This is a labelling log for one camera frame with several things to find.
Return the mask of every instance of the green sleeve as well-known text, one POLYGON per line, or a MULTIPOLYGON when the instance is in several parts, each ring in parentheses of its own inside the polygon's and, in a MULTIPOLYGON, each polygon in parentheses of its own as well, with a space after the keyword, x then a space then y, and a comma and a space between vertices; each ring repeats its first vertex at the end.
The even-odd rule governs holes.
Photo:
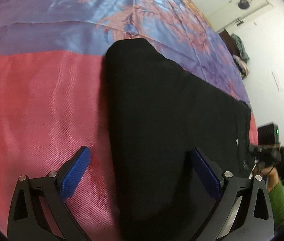
POLYGON ((269 198, 273 212, 274 227, 277 230, 284 225, 284 187, 281 181, 269 192, 269 198))

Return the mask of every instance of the black folded garment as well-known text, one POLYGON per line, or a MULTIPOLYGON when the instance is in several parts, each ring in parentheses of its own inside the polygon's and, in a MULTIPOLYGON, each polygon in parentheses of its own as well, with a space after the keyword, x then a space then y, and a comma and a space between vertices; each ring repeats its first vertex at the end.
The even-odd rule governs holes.
POLYGON ((106 53, 109 136, 124 241, 189 241, 212 210, 191 167, 200 147, 248 177, 250 109, 159 54, 145 39, 106 53))

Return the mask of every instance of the blue gripper pad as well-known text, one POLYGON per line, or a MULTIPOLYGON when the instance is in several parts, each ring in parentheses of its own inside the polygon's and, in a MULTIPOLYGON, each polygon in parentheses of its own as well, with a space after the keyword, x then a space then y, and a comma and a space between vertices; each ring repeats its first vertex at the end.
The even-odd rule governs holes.
POLYGON ((73 196, 88 164, 91 161, 91 151, 88 147, 82 147, 79 151, 81 151, 81 153, 75 154, 78 154, 78 157, 74 164, 69 168, 61 182, 60 197, 63 202, 73 196))
POLYGON ((191 150, 190 157, 193 168, 199 176, 205 190, 211 198, 219 202, 222 198, 220 181, 196 149, 191 150))

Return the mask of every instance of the human hand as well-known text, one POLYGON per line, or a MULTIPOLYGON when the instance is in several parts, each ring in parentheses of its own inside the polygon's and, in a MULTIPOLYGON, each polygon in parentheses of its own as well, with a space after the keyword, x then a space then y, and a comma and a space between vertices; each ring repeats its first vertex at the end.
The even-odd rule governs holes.
POLYGON ((269 181, 268 181, 268 186, 267 186, 267 191, 268 193, 274 189, 276 185, 279 183, 279 175, 278 171, 275 167, 268 167, 268 168, 263 168, 259 174, 260 176, 269 176, 269 181))

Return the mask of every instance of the red fabric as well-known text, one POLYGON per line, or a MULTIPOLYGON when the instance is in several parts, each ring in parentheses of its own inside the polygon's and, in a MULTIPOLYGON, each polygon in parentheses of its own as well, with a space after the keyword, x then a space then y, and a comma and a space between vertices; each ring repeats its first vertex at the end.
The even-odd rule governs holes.
MULTIPOLYGON (((0 56, 0 230, 18 177, 57 170, 82 145, 92 160, 67 201, 93 241, 121 240, 102 57, 67 51, 0 56)), ((252 115, 250 142, 257 142, 252 115)))

